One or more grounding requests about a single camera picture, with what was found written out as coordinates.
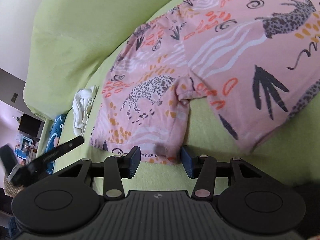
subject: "white wall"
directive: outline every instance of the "white wall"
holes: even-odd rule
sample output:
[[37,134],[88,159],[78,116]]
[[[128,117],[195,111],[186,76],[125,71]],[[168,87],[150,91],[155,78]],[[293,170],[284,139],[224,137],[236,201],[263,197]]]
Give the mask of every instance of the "white wall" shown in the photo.
[[0,0],[0,68],[23,81],[27,80],[33,20],[41,1]]

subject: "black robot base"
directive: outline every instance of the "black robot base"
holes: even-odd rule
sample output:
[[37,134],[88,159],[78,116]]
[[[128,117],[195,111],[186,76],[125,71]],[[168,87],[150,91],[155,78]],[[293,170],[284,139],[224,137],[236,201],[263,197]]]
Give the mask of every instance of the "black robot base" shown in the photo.
[[[305,215],[302,197],[240,158],[217,162],[181,148],[181,162],[197,179],[186,191],[130,191],[140,148],[104,163],[82,159],[20,192],[12,212],[22,231],[16,240],[302,240],[295,232]],[[103,177],[100,196],[91,188]],[[216,177],[229,187],[213,195]]]

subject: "wall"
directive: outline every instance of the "wall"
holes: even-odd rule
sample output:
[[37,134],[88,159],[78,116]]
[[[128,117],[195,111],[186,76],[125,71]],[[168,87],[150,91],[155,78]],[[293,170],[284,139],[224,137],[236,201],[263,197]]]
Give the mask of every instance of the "wall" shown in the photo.
[[17,117],[24,113],[0,101],[0,122],[11,130],[18,130],[19,123]]
[[[23,100],[22,94],[24,85],[25,82],[23,80],[9,74],[3,69],[0,69],[0,100],[10,106],[13,106],[14,108],[18,109],[19,111],[25,114],[39,119],[30,111],[30,109],[27,107],[26,103]],[[15,101],[15,103],[11,102],[14,93],[18,94],[18,98]]]
[[28,73],[33,20],[41,1],[0,0],[0,68],[23,81]]
[[[17,130],[11,130],[0,122],[0,147],[9,144],[12,149],[16,146]],[[4,188],[4,167],[0,162],[0,187]]]
[[[16,146],[19,123],[15,118],[21,117],[23,112],[0,101],[0,147],[9,144],[12,149]],[[4,168],[0,162],[0,187],[4,188]]]

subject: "white cloth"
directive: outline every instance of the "white cloth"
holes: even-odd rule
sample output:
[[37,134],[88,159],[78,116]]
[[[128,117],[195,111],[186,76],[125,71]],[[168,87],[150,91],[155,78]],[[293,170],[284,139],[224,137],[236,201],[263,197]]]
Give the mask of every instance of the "white cloth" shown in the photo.
[[80,89],[75,94],[72,103],[73,108],[73,132],[76,136],[83,135],[87,126],[92,104],[97,95],[97,87],[90,89]]

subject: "black arrow print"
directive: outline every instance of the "black arrow print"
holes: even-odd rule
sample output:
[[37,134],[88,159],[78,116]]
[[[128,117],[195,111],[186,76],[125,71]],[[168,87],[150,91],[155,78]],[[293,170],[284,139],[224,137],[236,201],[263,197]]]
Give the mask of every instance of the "black arrow print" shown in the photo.
[[224,119],[221,115],[219,115],[219,117],[220,117],[220,120],[221,120],[224,128],[226,128],[228,130],[228,132],[232,135],[232,137],[235,140],[238,140],[238,135],[237,135],[236,131],[233,130],[231,124],[226,119]]
[[142,42],[143,42],[144,36],[141,38],[137,38],[137,46],[136,46],[136,51],[140,48]]
[[277,80],[273,75],[265,71],[263,68],[256,67],[256,72],[253,77],[253,84],[252,84],[252,92],[253,92],[253,97],[256,103],[256,107],[261,110],[261,99],[260,99],[260,83],[263,87],[264,94],[266,97],[266,103],[268,107],[268,112],[270,118],[273,120],[273,113],[272,113],[272,108],[271,108],[271,100],[270,100],[270,95],[274,99],[274,101],[278,104],[278,106],[281,107],[281,109],[285,112],[288,112],[288,109],[286,108],[284,102],[282,101],[278,91],[275,89],[274,86],[277,88],[281,89],[284,92],[289,92],[289,90],[283,85],[279,80]]
[[183,0],[183,2],[187,3],[190,6],[193,6],[193,3],[190,0]]
[[174,38],[175,40],[179,40],[180,39],[180,34],[179,34],[179,27],[177,26],[176,27],[176,30],[177,31],[173,31],[173,33],[174,33],[174,36],[173,35],[170,35],[172,38]]

